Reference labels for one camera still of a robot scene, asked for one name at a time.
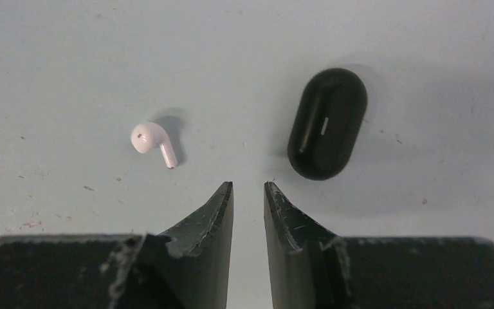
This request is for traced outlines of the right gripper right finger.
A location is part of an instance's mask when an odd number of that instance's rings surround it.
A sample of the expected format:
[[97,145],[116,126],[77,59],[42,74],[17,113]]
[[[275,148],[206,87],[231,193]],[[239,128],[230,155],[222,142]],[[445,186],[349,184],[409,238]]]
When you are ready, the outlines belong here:
[[341,237],[264,184],[274,308],[494,308],[494,242]]

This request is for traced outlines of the white earbud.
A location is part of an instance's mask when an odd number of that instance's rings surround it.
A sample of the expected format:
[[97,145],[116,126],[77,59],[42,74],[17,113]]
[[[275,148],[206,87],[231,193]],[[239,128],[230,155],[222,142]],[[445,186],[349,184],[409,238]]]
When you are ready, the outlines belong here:
[[142,122],[131,133],[134,149],[145,154],[155,147],[159,148],[168,169],[175,169],[178,161],[166,130],[154,122]]

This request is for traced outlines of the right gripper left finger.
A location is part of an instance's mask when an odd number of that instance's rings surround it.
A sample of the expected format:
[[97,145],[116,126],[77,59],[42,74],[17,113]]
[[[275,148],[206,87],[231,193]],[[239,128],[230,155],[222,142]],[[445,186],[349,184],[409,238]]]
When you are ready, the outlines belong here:
[[0,236],[0,308],[225,308],[233,184],[160,234]]

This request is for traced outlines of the black earbud charging case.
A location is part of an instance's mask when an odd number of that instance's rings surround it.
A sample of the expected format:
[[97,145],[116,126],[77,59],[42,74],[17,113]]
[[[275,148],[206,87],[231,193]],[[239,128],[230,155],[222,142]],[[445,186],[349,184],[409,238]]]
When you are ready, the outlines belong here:
[[306,84],[288,141],[292,168],[328,180],[348,164],[367,109],[361,78],[344,68],[317,73]]

